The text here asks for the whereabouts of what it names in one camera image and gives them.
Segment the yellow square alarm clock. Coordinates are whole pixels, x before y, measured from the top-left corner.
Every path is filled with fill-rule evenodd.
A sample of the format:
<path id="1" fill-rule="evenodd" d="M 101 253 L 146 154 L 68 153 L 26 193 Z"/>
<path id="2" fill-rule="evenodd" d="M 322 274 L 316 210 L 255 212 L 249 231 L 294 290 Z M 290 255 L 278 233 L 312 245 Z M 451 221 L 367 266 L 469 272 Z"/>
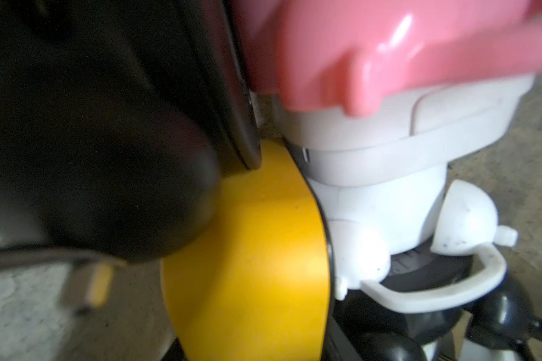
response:
<path id="1" fill-rule="evenodd" d="M 316 200 L 286 146 L 227 177 L 206 230 L 161 262 L 165 307 L 188 360 L 318 360 L 331 298 Z"/>

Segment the black twin-bell alarm clock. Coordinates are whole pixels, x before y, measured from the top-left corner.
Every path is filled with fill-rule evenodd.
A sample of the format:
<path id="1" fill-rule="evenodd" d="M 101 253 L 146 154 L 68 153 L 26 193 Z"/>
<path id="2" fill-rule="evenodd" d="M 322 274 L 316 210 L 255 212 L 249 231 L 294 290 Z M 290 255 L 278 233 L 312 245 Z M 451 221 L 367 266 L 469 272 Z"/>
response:
<path id="1" fill-rule="evenodd" d="M 260 164 L 229 1 L 0 1 L 0 271 L 69 263 L 99 308 Z"/>

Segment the beige canvas tote bag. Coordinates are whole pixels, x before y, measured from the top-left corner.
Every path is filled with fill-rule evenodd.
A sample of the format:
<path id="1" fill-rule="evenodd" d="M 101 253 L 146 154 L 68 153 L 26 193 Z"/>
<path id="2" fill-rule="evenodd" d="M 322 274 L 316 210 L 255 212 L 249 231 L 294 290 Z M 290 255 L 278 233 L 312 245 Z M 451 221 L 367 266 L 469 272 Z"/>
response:
<path id="1" fill-rule="evenodd" d="M 504 254 L 542 317 L 542 76 L 512 126 L 491 147 L 450 165 L 494 199 L 520 239 Z M 158 263 L 119 272 L 108 303 L 75 317 L 58 305 L 68 269 L 46 265 L 0 273 L 0 360 L 159 360 L 174 339 Z"/>

